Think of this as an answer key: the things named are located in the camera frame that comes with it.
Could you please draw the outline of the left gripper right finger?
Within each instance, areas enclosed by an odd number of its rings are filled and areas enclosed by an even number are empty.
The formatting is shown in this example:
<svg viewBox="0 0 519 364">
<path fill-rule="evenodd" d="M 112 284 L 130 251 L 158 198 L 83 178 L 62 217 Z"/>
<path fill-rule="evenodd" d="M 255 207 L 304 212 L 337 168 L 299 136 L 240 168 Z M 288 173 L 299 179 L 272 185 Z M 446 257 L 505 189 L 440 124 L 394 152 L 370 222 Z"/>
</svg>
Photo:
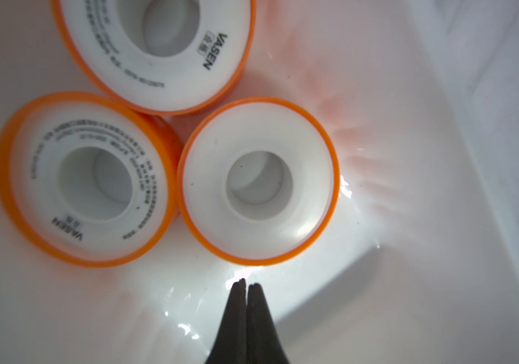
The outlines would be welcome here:
<svg viewBox="0 0 519 364">
<path fill-rule="evenodd" d="M 289 364 L 259 284 L 247 292 L 247 363 Z"/>
</svg>

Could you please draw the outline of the orange sealing tape roll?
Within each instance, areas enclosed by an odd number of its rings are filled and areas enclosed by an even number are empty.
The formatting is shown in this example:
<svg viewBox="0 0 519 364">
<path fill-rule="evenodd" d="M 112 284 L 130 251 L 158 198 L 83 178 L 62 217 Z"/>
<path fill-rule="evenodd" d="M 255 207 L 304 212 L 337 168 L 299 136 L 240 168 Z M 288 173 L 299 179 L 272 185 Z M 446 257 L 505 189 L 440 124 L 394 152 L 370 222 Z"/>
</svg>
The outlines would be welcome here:
<svg viewBox="0 0 519 364">
<path fill-rule="evenodd" d="M 151 115 L 217 103 L 241 76 L 254 1 L 54 1 L 57 28 L 79 68 L 106 94 Z"/>
<path fill-rule="evenodd" d="M 193 236 L 238 265 L 275 265 L 323 233 L 338 202 L 338 156 L 305 109 L 274 97 L 229 103 L 192 133 L 179 206 Z"/>
<path fill-rule="evenodd" d="M 162 118 L 92 93 L 41 96 L 0 133 L 0 201 L 35 247 L 73 265 L 124 265 L 179 213 L 183 145 Z"/>
</svg>

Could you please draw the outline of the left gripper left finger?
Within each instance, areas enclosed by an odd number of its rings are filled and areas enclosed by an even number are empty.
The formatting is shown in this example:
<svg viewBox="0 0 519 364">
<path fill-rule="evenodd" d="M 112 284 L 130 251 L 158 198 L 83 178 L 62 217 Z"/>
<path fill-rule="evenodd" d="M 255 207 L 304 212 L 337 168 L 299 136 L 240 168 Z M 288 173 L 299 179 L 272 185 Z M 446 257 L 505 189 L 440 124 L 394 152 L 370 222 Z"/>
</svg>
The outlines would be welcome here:
<svg viewBox="0 0 519 364">
<path fill-rule="evenodd" d="M 246 294 L 245 279 L 232 285 L 217 337 L 206 360 L 207 364 L 247 362 Z"/>
</svg>

